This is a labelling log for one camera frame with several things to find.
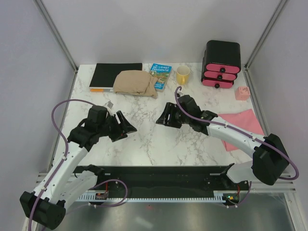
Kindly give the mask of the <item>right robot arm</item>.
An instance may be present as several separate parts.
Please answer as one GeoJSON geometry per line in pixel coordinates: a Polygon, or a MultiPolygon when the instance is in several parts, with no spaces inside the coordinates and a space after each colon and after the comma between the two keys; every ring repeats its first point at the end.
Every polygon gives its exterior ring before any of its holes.
{"type": "Polygon", "coordinates": [[[187,124],[194,131],[230,143],[250,156],[252,161],[230,164],[222,171],[220,183],[228,190],[246,180],[274,185],[289,165],[286,150],[278,136],[270,134],[263,137],[229,125],[217,114],[201,110],[189,95],[177,98],[176,103],[166,103],[156,123],[172,128],[187,124]]]}

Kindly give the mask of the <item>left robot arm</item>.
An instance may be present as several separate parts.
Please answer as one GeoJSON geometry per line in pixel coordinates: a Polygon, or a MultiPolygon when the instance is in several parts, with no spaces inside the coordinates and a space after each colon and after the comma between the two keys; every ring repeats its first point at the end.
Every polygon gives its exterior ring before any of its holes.
{"type": "Polygon", "coordinates": [[[115,114],[110,108],[94,105],[88,116],[71,130],[65,139],[65,151],[51,168],[44,180],[32,191],[23,192],[20,203],[29,219],[50,230],[56,229],[65,217],[67,209],[85,191],[101,189],[105,185],[102,169],[89,165],[70,184],[67,183],[79,162],[90,152],[101,137],[112,142],[124,139],[136,132],[121,111],[115,114]]]}

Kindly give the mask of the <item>beige t shirt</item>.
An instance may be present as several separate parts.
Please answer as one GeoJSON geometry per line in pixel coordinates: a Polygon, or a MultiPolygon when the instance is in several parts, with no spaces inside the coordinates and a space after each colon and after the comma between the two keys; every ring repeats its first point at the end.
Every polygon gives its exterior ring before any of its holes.
{"type": "Polygon", "coordinates": [[[114,82],[113,92],[135,96],[157,98],[155,83],[157,78],[146,71],[127,70],[120,72],[114,82]]]}

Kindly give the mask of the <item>black pink drawer unit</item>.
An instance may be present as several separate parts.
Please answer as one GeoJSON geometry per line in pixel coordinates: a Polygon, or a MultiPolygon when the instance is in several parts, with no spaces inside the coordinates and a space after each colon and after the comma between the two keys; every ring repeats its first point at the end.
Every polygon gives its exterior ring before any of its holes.
{"type": "Polygon", "coordinates": [[[216,89],[230,89],[241,71],[241,51],[237,42],[210,40],[202,63],[201,83],[216,89]]]}

